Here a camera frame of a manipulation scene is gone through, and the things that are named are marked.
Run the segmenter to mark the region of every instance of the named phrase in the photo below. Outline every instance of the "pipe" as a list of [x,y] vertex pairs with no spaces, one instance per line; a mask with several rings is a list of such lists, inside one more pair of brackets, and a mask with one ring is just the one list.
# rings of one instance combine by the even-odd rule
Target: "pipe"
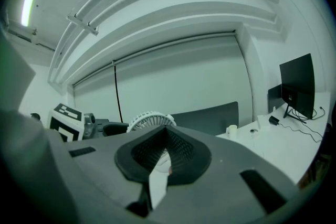
[[51,60],[50,68],[49,68],[49,73],[48,73],[48,83],[51,81],[51,75],[53,73],[53,70],[55,68],[56,62],[58,60],[58,57],[60,56],[60,53],[62,52],[66,42],[68,41],[71,33],[76,29],[76,25],[74,23],[70,23],[68,27],[65,29],[61,39],[58,42],[58,45],[56,47],[55,53],[53,55],[53,59]]
[[80,79],[79,81],[77,81],[75,84],[73,84],[72,86],[75,87],[79,84],[81,84],[82,82],[88,80],[89,78],[93,77],[94,75],[100,73],[100,72],[103,72],[104,70],[110,68],[110,67],[113,67],[114,64],[113,62],[112,63],[108,63],[107,65],[99,68],[99,69],[96,69],[95,71],[93,71],[92,73],[88,74],[87,76],[85,76],[84,78]]
[[234,32],[228,32],[228,33],[206,34],[206,35],[201,35],[201,36],[194,36],[194,37],[187,37],[187,38],[183,38],[183,39],[178,39],[178,40],[174,40],[174,41],[171,41],[171,42],[166,42],[166,43],[159,44],[159,45],[147,48],[147,49],[137,51],[133,54],[130,54],[130,55],[127,55],[123,58],[120,58],[120,59],[114,61],[113,63],[116,66],[119,63],[125,62],[125,61],[130,60],[132,58],[135,58],[137,56],[140,56],[140,55],[143,55],[143,54],[148,54],[152,51],[163,49],[163,48],[166,48],[166,47],[171,47],[171,46],[183,43],[183,42],[189,42],[189,41],[200,40],[200,39],[205,39],[205,38],[232,37],[232,36],[235,36],[235,35],[236,35],[236,32],[234,31]]
[[53,82],[56,82],[57,76],[59,75],[62,66],[65,64],[65,61],[68,59],[68,57],[70,56],[70,54],[74,51],[74,49],[77,48],[77,46],[89,35],[88,32],[86,32],[85,30],[82,30],[82,32],[80,32],[80,34],[75,38],[75,40],[71,43],[70,47],[68,48],[68,50],[65,52],[65,55],[63,56],[63,58],[61,59],[61,62],[58,65],[58,68],[56,70],[56,73],[54,75],[54,79]]
[[[148,33],[148,30],[159,29],[159,32],[161,32],[162,31],[162,26],[164,26],[164,28],[165,28],[165,26],[175,25],[175,27],[168,27],[167,28],[167,29],[172,29],[172,28],[176,28],[177,25],[178,26],[186,26],[186,22],[187,22],[188,25],[194,26],[194,25],[198,24],[197,21],[199,21],[199,20],[201,20],[200,24],[214,23],[214,22],[218,22],[219,24],[221,24],[222,22],[224,22],[223,19],[226,16],[228,16],[229,18],[232,18],[232,20],[230,20],[231,23],[229,23],[229,29],[234,31],[234,29],[237,27],[238,22],[240,22],[240,19],[238,19],[238,18],[241,17],[241,14],[227,14],[227,13],[224,13],[224,14],[201,14],[201,15],[186,16],[186,17],[183,16],[181,18],[170,19],[170,20],[165,21],[163,23],[158,23],[156,25],[149,26],[149,27],[146,27],[142,30],[131,33],[124,38],[113,41],[111,43],[111,45],[109,45],[105,49],[99,51],[94,56],[90,57],[90,59],[84,59],[84,61],[81,61],[79,67],[76,68],[75,70],[74,69],[66,70],[65,73],[63,74],[63,77],[59,80],[59,84],[66,84],[66,83],[70,83],[70,82],[73,83],[76,80],[76,78],[81,73],[83,73],[85,70],[87,70],[90,66],[92,66],[92,64],[94,62],[101,61],[102,58],[106,60],[106,57],[104,57],[104,56],[106,56],[107,52],[109,52],[109,54],[113,53],[114,52],[114,49],[113,49],[114,46],[118,46],[118,48],[120,48],[120,44],[122,44],[124,41],[128,40],[129,38],[131,38],[134,42],[135,41],[134,37],[137,37],[138,35],[140,35],[141,37],[145,37],[145,36],[148,37],[148,35],[145,34],[145,33]],[[260,18],[257,18],[257,17],[253,18],[253,16],[247,15],[246,18],[248,19],[248,21],[246,21],[247,24],[250,22],[250,20],[254,20],[254,21],[257,20],[257,21],[262,22],[263,24],[266,23],[266,20],[260,19]],[[217,32],[220,32],[221,30],[223,30],[222,27],[217,28],[217,29],[218,29]]]

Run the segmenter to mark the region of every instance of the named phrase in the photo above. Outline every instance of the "black slot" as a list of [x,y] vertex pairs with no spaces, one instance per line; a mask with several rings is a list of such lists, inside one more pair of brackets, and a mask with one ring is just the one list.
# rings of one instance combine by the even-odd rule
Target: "black slot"
[[73,151],[69,151],[71,157],[78,157],[81,155],[85,155],[91,152],[96,151],[93,147],[89,146],[89,147],[84,147],[84,148],[80,148],[79,150],[73,150]]

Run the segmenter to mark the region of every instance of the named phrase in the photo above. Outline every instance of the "white wall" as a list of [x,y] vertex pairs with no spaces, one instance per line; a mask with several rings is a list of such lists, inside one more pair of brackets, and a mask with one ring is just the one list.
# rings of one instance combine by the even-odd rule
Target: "white wall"
[[36,74],[23,97],[19,112],[29,117],[31,113],[38,113],[43,126],[47,127],[49,111],[59,103],[67,104],[67,100],[47,83],[48,67],[31,63],[29,66]]
[[33,45],[15,36],[8,36],[14,49],[35,72],[18,110],[28,117],[31,117],[31,113],[38,113],[43,126],[47,127],[49,111],[59,103],[68,104],[68,95],[59,94],[47,82],[53,53],[48,49]]
[[74,87],[75,106],[97,119],[121,122],[114,84],[114,67],[106,69]]
[[117,64],[121,114],[176,114],[238,102],[239,126],[252,122],[252,95],[235,37],[204,38]]

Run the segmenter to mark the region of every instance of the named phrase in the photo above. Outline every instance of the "monitor stand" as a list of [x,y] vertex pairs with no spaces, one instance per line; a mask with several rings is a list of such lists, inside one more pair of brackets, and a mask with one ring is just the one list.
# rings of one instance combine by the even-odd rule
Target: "monitor stand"
[[300,122],[302,122],[302,123],[306,123],[305,121],[303,121],[303,120],[301,120],[301,119],[299,119],[299,118],[297,118],[297,117],[294,117],[294,116],[292,116],[292,115],[290,115],[289,113],[288,113],[288,109],[289,109],[289,105],[287,105],[287,108],[286,108],[286,111],[285,111],[285,114],[284,114],[284,117],[283,118],[285,118],[285,117],[290,117],[290,118],[292,118],[292,119],[295,119],[295,120],[297,120],[297,121],[300,121]]

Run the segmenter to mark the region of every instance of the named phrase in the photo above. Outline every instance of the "white fan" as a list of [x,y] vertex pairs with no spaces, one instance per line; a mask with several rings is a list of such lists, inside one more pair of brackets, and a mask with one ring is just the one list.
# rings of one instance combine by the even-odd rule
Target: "white fan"
[[147,111],[136,116],[127,128],[127,132],[136,131],[154,125],[174,125],[174,118],[156,111]]

